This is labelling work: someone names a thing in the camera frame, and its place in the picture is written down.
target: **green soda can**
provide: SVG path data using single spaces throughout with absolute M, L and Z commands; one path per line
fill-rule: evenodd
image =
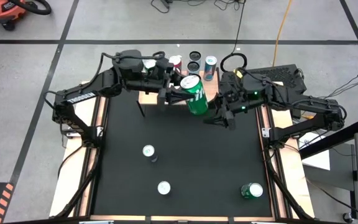
M 180 87 L 188 93 L 195 94 L 195 97 L 186 100 L 186 104 L 192 114 L 203 114 L 208 110 L 203 83 L 198 75 L 188 75 L 180 81 Z
M 243 198 L 258 198 L 263 194 L 264 189 L 258 183 L 249 183 L 244 184 L 240 192 Z

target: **concrete floor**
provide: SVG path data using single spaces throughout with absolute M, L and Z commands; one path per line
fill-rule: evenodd
M 48 218 L 52 204 L 63 148 L 58 125 L 51 121 L 51 109 L 41 103 L 37 107 L 43 88 L 61 90 L 89 80 L 101 52 L 139 49 L 149 55 L 164 50 L 169 56 L 198 50 L 223 58 L 233 44 L 220 40 L 235 39 L 241 13 L 233 6 L 220 11 L 212 0 L 197 7 L 174 2 L 168 14 L 158 13 L 149 0 L 48 2 L 53 9 L 50 16 L 28 14 L 13 32 L 0 26 L 0 182 L 11 180 L 19 154 L 25 158 L 23 166 L 19 163 L 16 169 L 21 172 L 6 222 Z M 272 65 L 274 41 L 270 40 L 276 38 L 287 3 L 247 1 L 239 34 L 244 41 L 237 47 L 247 55 L 248 68 Z M 346 3 L 358 27 L 358 1 Z M 295 63 L 302 68 L 307 95 L 328 95 L 358 74 L 358 39 L 340 0 L 294 1 L 281 39 L 305 40 L 280 45 L 276 65 Z M 319 40 L 342 42 L 326 45 Z M 239 65 L 236 62 L 229 66 Z M 349 113 L 346 124 L 358 121 L 358 86 L 336 99 Z M 349 192 L 322 187 L 349 203 Z M 347 208 L 311 185 L 309 190 L 316 217 L 342 221 Z

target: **wooden table frame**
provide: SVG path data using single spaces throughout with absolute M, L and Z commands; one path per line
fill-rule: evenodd
M 87 124 L 95 126 L 105 126 L 107 123 L 108 114 L 108 99 L 93 98 L 90 100 L 78 103 L 75 108 L 75 113 Z M 270 111 L 267 107 L 261 107 L 256 110 L 257 122 L 259 129 L 259 136 L 261 135 L 261 128 L 265 127 L 280 127 L 285 128 L 292 125 L 292 120 L 289 111 Z M 263 150 L 263 142 L 260 137 L 260 142 Z M 67 149 L 64 158 L 68 156 L 81 144 L 80 137 L 69 139 L 67 142 Z M 289 139 L 287 145 L 298 149 L 295 139 Z M 60 177 L 57 182 L 55 196 L 50 211 L 50 216 L 59 213 L 67 202 L 71 199 L 75 191 L 78 189 L 80 182 L 85 178 L 86 174 L 91 169 L 96 149 L 83 148 L 76 154 L 71 156 L 66 164 L 62 167 Z M 276 172 L 287 185 L 287 189 L 293 195 L 295 200 L 303 208 L 303 210 L 310 216 L 314 216 L 313 207 L 310 200 L 308 186 L 303 172 L 302 161 L 298 152 L 295 152 L 289 147 L 285 147 L 272 157 L 272 165 Z M 272 179 L 267 180 L 269 185 L 270 208 L 272 209 L 272 217 L 234 217 L 231 221 L 234 222 L 269 222 L 275 221 L 276 218 L 297 218 L 296 214 L 288 209 L 288 205 L 283 198 L 283 195 L 276 184 L 272 185 Z M 173 216 L 132 216 L 132 215 L 92 215 L 90 214 L 90 205 L 92 203 L 94 190 L 94 181 L 88 184 L 83 193 L 82 198 L 77 206 L 70 213 L 70 217 L 90 216 L 91 220 L 114 220 L 114 221 L 133 221 L 139 223 L 140 221 L 165 221 L 172 222 L 178 220 L 187 220 L 193 222 L 225 222 L 229 221 L 229 217 L 173 217 Z

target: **yellow cable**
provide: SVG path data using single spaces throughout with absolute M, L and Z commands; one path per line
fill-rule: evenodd
M 280 29 L 278 30 L 277 39 L 276 39 L 276 45 L 275 45 L 275 47 L 274 47 L 274 58 L 273 58 L 273 65 L 272 65 L 272 67 L 274 67 L 274 64 L 275 64 L 275 62 L 276 62 L 278 40 L 279 40 L 279 38 L 280 38 L 281 30 L 283 29 L 283 26 L 284 26 L 285 18 L 287 18 L 287 14 L 288 14 L 288 12 L 289 12 L 289 10 L 290 10 L 291 3 L 292 3 L 292 0 L 290 0 L 290 1 L 288 2 L 287 10 L 285 10 L 283 21 L 281 22 Z

